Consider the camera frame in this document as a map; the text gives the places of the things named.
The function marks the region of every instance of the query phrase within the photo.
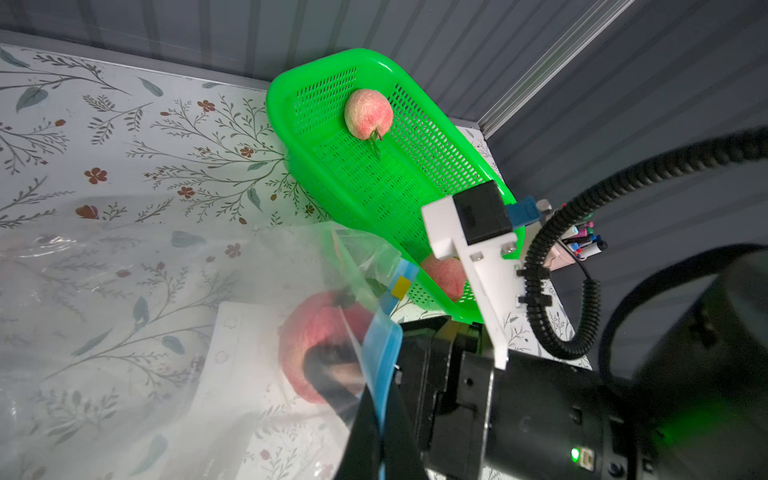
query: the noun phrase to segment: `green leaf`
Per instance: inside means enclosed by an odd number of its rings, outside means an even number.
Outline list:
[[[152,439],[152,442],[149,444],[149,449],[147,449],[147,454],[144,456],[144,459],[141,460],[141,462],[136,466],[136,468],[131,472],[131,477],[134,475],[139,475],[140,473],[144,473],[150,468],[152,468],[152,465],[165,453],[166,449],[168,448],[168,441],[163,437],[162,435],[158,435],[155,438]]]
[[[149,322],[149,305],[147,305],[147,301],[142,296],[134,304],[134,319],[136,323]]]
[[[376,155],[376,158],[379,160],[382,159],[382,152],[379,149],[379,144],[376,143],[376,141],[379,139],[379,132],[373,131],[371,133],[371,136],[368,137],[368,141],[371,142],[371,145],[373,146],[373,153]]]
[[[67,432],[67,433],[65,433],[64,435],[62,435],[61,437],[59,437],[59,438],[58,438],[58,440],[56,440],[56,443],[55,443],[54,445],[58,445],[59,443],[64,443],[64,442],[66,442],[67,440],[71,439],[71,438],[72,438],[72,436],[73,436],[75,433],[77,433],[77,432],[78,432],[78,430],[79,430],[80,428],[81,428],[81,427],[77,427],[75,430],[72,430],[71,432]]]
[[[170,244],[174,247],[191,247],[196,243],[205,243],[205,239],[200,235],[193,235],[181,230],[176,230],[170,235]]]
[[[248,190],[248,200],[250,200],[252,204],[256,205],[256,208],[261,210],[261,199],[259,198],[259,195],[256,193],[256,188],[251,187]]]
[[[142,77],[137,77],[137,78],[141,80],[141,83],[144,86],[144,88],[149,90],[152,93],[152,95],[154,95],[155,97],[163,96],[163,91],[160,89],[160,87],[158,87],[157,85],[155,85],[149,80],[144,80]]]
[[[72,352],[72,356],[80,356],[83,353],[86,353],[88,350],[94,348],[96,345],[101,343],[101,341],[105,338],[107,338],[107,335],[109,335],[109,332],[111,332],[112,329],[107,330],[106,332],[102,333],[99,336],[95,336],[94,338],[88,340],[85,345],[80,347],[79,349]]]
[[[24,90],[24,93],[21,97],[18,98],[18,101],[16,102],[16,113],[18,113],[19,110],[22,108],[31,107],[32,105],[37,105],[41,101],[48,98],[48,92],[43,90],[40,87],[30,87]]]
[[[13,55],[9,54],[2,48],[0,48],[0,58],[5,62],[13,65],[14,67],[21,67],[21,68],[29,68],[29,63],[24,63],[23,61],[17,59]]]
[[[181,344],[181,340],[172,335],[166,335],[163,337],[163,345],[174,353],[179,355],[184,354],[184,345]]]

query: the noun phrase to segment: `clear plastic bag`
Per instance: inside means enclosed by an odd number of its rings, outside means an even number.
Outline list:
[[[335,223],[10,231],[0,478],[330,478],[364,385],[386,400],[416,271]]]

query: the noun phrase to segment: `pink peach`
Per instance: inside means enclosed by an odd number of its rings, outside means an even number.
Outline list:
[[[304,300],[280,329],[277,356],[280,368],[298,396],[310,403],[325,399],[304,376],[306,351],[315,345],[349,342],[346,325],[362,343],[373,314],[359,303],[342,308],[336,305],[338,292],[316,293]]]
[[[445,295],[454,302],[464,295],[464,285],[467,283],[467,275],[464,273],[462,262],[458,258],[437,260],[434,253],[430,253],[422,262],[422,268],[429,275]]]
[[[344,120],[349,132],[360,140],[376,133],[381,138],[392,126],[392,107],[386,97],[376,90],[355,90],[346,101]]]

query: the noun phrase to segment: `floral tablecloth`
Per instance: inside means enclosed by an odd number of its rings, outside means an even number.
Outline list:
[[[216,306],[232,287],[226,262],[237,262],[241,247],[237,239],[213,243],[208,246],[218,250],[205,257],[166,264],[161,251],[145,248],[147,238],[121,235],[117,225],[172,223],[210,231],[240,228],[245,234],[329,216],[287,172],[284,147],[267,120],[266,92],[0,47],[0,227],[12,230],[53,216],[116,226],[90,249],[40,270],[38,280],[50,286],[45,318],[55,323],[41,325],[39,318],[5,308],[33,294],[23,284],[0,291],[4,351],[24,351],[29,358],[55,352],[65,362],[40,379],[41,388],[29,392],[24,408],[3,403],[2,386],[19,370],[11,362],[0,366],[0,445],[10,439],[35,445],[23,455],[13,449],[0,453],[0,478],[69,478],[63,468],[68,458],[75,452],[98,455],[116,432],[135,442],[119,463],[95,462],[98,467],[86,478],[159,478],[168,438],[131,430],[131,416],[121,413],[168,414],[180,407],[173,403],[179,391],[194,391]],[[460,130],[495,167],[480,132]],[[196,239],[187,233],[174,241]],[[5,266],[2,274],[35,270],[35,261]],[[572,336],[554,288],[546,290],[555,298],[555,329]],[[393,318],[436,314],[406,297]],[[509,348],[549,357],[525,318],[507,316],[505,330]],[[586,359],[573,363],[589,367]],[[78,376],[103,382],[83,384]],[[269,392],[269,385],[264,388]],[[276,401],[263,415],[290,413],[300,402]],[[309,457],[303,439],[310,431],[323,435],[298,419],[291,428],[257,431],[255,436],[269,437],[267,446],[249,451],[243,463],[270,480],[300,472],[330,478],[332,462],[310,468],[304,460]],[[499,476],[484,472],[484,478]]]

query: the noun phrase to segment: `basket perforated holes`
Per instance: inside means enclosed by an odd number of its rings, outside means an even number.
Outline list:
[[[357,68],[350,68],[296,93],[293,127],[297,134],[305,134],[341,114],[356,72]]]

